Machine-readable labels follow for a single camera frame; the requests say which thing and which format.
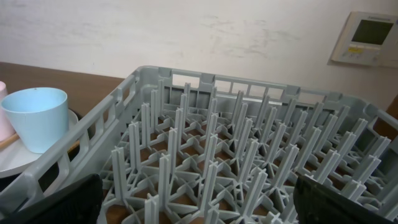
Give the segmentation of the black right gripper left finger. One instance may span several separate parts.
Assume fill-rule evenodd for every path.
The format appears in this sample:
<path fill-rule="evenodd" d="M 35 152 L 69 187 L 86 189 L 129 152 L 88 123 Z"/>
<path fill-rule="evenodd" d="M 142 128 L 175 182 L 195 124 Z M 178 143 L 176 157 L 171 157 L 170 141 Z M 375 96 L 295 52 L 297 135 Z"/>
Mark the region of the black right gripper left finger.
<path fill-rule="evenodd" d="M 103 183 L 90 174 L 47 198 L 1 220 L 3 224 L 96 223 Z"/>

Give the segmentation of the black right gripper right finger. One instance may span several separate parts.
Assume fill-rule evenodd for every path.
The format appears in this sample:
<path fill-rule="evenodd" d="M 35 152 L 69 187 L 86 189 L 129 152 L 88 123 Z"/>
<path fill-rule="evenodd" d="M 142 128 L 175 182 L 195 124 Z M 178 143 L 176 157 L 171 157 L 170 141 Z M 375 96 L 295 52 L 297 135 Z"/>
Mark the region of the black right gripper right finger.
<path fill-rule="evenodd" d="M 297 179 L 293 201 L 299 224 L 393 224 L 307 176 Z"/>

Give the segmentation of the wooden chopstick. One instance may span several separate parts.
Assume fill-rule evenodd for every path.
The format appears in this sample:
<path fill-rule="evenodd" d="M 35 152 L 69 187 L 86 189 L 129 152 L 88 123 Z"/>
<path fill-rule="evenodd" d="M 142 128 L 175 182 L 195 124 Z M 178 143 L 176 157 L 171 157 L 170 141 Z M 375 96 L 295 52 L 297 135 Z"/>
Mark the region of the wooden chopstick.
<path fill-rule="evenodd" d="M 78 147 L 80 145 L 79 141 L 75 141 L 72 146 L 68 149 L 67 152 L 71 152 L 72 150 L 74 150 L 76 147 Z"/>
<path fill-rule="evenodd" d="M 0 149 L 4 149 L 4 148 L 8 147 L 10 144 L 12 144 L 13 142 L 15 142 L 18 139 L 19 139 L 18 134 L 17 133 L 13 134 L 9 138 L 0 142 Z"/>

